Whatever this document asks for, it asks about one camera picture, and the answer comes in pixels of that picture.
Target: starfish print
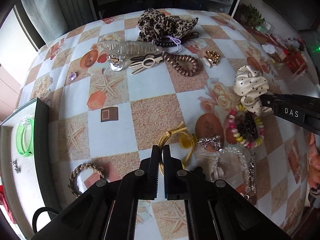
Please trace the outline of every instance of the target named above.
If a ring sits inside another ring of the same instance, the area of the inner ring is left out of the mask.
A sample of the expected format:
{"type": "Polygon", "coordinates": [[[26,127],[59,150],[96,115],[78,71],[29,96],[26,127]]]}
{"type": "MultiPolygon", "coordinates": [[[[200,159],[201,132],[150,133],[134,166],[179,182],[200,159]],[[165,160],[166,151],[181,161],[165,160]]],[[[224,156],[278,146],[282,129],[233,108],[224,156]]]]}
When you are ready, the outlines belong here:
{"type": "Polygon", "coordinates": [[[56,63],[57,65],[61,62],[66,62],[67,61],[67,58],[68,56],[70,56],[72,52],[71,51],[64,51],[62,52],[61,54],[58,54],[57,55],[57,59],[58,59],[58,62],[56,63]]]}
{"type": "Polygon", "coordinates": [[[277,190],[275,197],[274,197],[274,199],[276,200],[276,207],[284,199],[284,191],[285,191],[285,188],[282,186],[279,186],[279,189],[277,190]]]}
{"type": "Polygon", "coordinates": [[[68,122],[68,130],[67,133],[64,134],[64,136],[68,139],[67,148],[66,151],[70,148],[71,145],[74,145],[75,148],[80,151],[80,147],[76,141],[76,136],[84,129],[84,126],[82,126],[77,131],[73,131],[71,128],[71,122],[68,122]]]}
{"type": "Polygon", "coordinates": [[[98,89],[102,89],[102,92],[109,92],[111,95],[113,95],[114,97],[118,97],[118,95],[116,94],[116,92],[114,92],[114,90],[112,89],[112,86],[114,86],[115,84],[117,84],[119,81],[122,80],[122,77],[115,79],[113,81],[108,82],[107,78],[104,77],[104,82],[103,84],[96,84],[93,85],[93,87],[98,88],[98,89]]]}
{"type": "Polygon", "coordinates": [[[94,34],[96,31],[97,31],[97,30],[94,30],[94,31],[89,30],[89,31],[87,32],[87,34],[82,38],[82,40],[84,41],[86,38],[92,37],[93,34],[94,34]]]}
{"type": "Polygon", "coordinates": [[[180,208],[177,206],[177,204],[174,202],[173,203],[174,206],[174,213],[175,215],[172,217],[167,217],[167,216],[160,216],[159,218],[162,218],[164,220],[168,220],[168,221],[173,221],[175,222],[174,227],[171,230],[171,234],[174,233],[175,231],[177,231],[177,229],[185,224],[187,225],[187,220],[186,220],[186,214],[182,213],[180,208]]]}

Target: silver chain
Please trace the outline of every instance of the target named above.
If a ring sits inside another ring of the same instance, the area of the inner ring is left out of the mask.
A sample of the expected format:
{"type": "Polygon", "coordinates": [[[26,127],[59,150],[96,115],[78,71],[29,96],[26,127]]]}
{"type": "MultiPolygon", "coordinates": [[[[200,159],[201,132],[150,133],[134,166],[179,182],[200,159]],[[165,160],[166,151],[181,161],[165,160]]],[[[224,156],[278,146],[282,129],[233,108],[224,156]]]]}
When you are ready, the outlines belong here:
{"type": "Polygon", "coordinates": [[[256,193],[256,183],[254,181],[256,163],[256,152],[250,151],[250,166],[249,166],[249,178],[250,178],[250,192],[256,193]]]}
{"type": "Polygon", "coordinates": [[[201,144],[203,149],[206,149],[206,147],[209,143],[212,143],[216,150],[219,150],[222,148],[219,135],[216,135],[216,136],[213,136],[210,138],[207,138],[207,137],[200,138],[200,139],[198,139],[198,143],[201,144]]]}

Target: green bangle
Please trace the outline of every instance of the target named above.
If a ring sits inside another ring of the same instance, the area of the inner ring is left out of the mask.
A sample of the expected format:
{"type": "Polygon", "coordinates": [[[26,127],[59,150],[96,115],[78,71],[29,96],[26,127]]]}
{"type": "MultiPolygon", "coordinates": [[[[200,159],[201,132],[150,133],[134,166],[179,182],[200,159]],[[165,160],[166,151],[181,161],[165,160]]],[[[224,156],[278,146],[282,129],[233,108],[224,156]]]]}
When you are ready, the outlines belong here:
{"type": "Polygon", "coordinates": [[[16,133],[16,147],[21,156],[28,157],[33,154],[33,125],[35,120],[32,118],[24,118],[19,123],[16,133]],[[26,139],[26,133],[30,133],[29,138],[26,139]]]}

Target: white polka dot scrunchie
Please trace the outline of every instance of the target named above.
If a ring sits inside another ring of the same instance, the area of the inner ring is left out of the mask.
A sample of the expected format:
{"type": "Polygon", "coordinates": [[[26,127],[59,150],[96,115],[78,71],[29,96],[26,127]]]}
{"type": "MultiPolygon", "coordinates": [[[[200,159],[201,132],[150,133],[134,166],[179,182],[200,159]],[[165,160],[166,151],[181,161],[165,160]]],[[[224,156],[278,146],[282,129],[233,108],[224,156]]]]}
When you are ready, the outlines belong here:
{"type": "Polygon", "coordinates": [[[242,105],[257,116],[260,116],[264,109],[259,96],[265,94],[268,89],[267,79],[253,66],[243,66],[237,71],[233,90],[242,97],[242,105]]]}

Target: beaded bracelet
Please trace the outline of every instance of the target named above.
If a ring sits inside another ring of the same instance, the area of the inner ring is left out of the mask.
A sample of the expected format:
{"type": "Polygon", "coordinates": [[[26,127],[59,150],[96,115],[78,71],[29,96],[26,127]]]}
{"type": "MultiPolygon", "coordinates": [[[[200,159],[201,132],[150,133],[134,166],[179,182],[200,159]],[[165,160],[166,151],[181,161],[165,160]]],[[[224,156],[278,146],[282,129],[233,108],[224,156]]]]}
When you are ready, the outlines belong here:
{"type": "Polygon", "coordinates": [[[263,126],[263,122],[259,117],[255,117],[254,118],[254,122],[256,123],[256,125],[259,128],[259,137],[254,140],[253,142],[249,142],[247,139],[245,139],[239,132],[238,129],[236,128],[236,113],[238,111],[244,111],[246,112],[247,109],[242,105],[239,104],[238,106],[236,106],[235,108],[232,108],[228,118],[229,118],[229,127],[231,129],[231,132],[233,133],[233,136],[236,138],[237,142],[239,142],[240,144],[242,144],[244,147],[246,148],[255,148],[257,146],[259,146],[264,139],[264,126],[263,126]]]}

